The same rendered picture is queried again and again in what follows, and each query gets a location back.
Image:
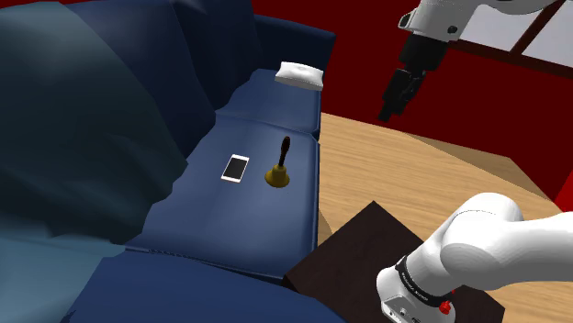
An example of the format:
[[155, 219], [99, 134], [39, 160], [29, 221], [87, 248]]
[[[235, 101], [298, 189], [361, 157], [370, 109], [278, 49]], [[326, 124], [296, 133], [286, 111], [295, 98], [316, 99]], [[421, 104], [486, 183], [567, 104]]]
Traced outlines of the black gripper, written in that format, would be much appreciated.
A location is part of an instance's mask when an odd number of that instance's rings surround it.
[[426, 71], [435, 71], [441, 64], [448, 43], [438, 39], [410, 34], [399, 55], [406, 70], [394, 71], [386, 91], [378, 119], [388, 122], [392, 115], [400, 116], [410, 100], [418, 93]]

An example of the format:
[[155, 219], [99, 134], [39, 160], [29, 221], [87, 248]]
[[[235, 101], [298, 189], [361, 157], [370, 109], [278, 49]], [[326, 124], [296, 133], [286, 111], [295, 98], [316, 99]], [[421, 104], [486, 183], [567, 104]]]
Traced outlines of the white pillow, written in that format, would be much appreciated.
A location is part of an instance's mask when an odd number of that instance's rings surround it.
[[321, 92], [323, 89], [323, 71], [302, 63], [282, 61], [275, 81], [281, 84]]

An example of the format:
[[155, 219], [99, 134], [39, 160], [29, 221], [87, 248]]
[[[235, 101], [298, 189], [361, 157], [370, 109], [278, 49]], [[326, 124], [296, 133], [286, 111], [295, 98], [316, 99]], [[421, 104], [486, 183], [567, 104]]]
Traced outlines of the white smartphone with black screen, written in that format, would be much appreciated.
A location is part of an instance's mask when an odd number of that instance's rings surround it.
[[249, 160], [249, 157], [232, 154], [220, 179], [238, 184], [242, 180]]

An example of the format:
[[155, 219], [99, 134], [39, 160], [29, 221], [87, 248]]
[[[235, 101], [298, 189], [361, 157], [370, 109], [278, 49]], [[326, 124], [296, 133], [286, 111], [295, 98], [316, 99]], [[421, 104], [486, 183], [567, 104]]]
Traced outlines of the dark blue sofa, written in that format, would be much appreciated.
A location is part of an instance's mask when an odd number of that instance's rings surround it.
[[[72, 11], [155, 99], [187, 161], [127, 251], [279, 284], [318, 244], [321, 95], [275, 74], [282, 61], [324, 71], [335, 35], [256, 15], [251, 0], [95, 0]], [[290, 181], [275, 188], [264, 176], [285, 136]], [[238, 184], [220, 179], [232, 154], [250, 158]]]

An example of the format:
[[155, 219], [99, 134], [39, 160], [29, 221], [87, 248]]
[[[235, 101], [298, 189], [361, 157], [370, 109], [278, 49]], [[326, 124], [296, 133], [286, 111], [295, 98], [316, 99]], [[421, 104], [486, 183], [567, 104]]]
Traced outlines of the dark teal blanket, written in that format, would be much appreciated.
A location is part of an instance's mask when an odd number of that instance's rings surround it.
[[185, 166], [152, 97], [73, 11], [0, 9], [0, 323], [59, 323]]

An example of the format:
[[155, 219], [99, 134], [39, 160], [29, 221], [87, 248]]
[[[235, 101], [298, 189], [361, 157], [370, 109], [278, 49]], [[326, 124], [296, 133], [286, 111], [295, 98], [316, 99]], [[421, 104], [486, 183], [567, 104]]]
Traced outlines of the window with dark red frame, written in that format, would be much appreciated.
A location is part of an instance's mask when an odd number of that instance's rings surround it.
[[467, 23], [459, 43], [493, 54], [508, 53], [573, 69], [573, 0], [548, 0], [532, 13], [510, 15], [479, 6]]

